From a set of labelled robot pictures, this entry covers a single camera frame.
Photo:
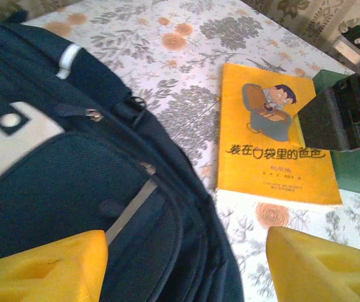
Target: white patch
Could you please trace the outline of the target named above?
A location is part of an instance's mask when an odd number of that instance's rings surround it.
[[[64,132],[54,120],[29,104],[17,102],[10,105],[29,121],[12,135],[7,135],[0,129],[0,176],[43,142]],[[19,115],[14,113],[0,119],[0,124],[6,127],[16,126],[19,122]]]
[[[81,47],[76,44],[70,44],[62,53],[59,66],[60,70],[56,74],[62,80],[68,78],[71,72],[71,65],[74,62],[74,59],[78,52],[80,51]]]

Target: green object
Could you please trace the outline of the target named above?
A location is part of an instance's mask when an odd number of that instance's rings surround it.
[[[316,93],[333,86],[346,75],[328,70],[320,70],[313,78]],[[331,151],[335,176],[340,189],[360,193],[360,149],[349,152]]]

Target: reflective strip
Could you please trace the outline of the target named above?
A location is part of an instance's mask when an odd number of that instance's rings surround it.
[[[141,191],[130,201],[120,217],[114,222],[114,224],[106,231],[107,244],[116,238],[123,227],[130,221],[131,217],[138,211],[143,205],[145,200],[155,191],[157,185],[152,180],[148,180],[142,187]]]
[[[56,74],[57,77],[59,77],[62,80],[65,80],[68,78],[69,73],[71,72],[71,65],[78,54],[79,50],[81,49],[80,46],[76,44],[70,44],[62,53],[59,66],[60,70]]]

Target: curtain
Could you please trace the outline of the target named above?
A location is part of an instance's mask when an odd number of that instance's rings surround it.
[[[243,1],[329,54],[341,31],[360,21],[360,0]]]

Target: book cover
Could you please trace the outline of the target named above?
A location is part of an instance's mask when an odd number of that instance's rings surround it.
[[[307,210],[340,206],[330,152],[290,143],[297,112],[315,96],[313,81],[225,64],[218,155],[218,199]]]

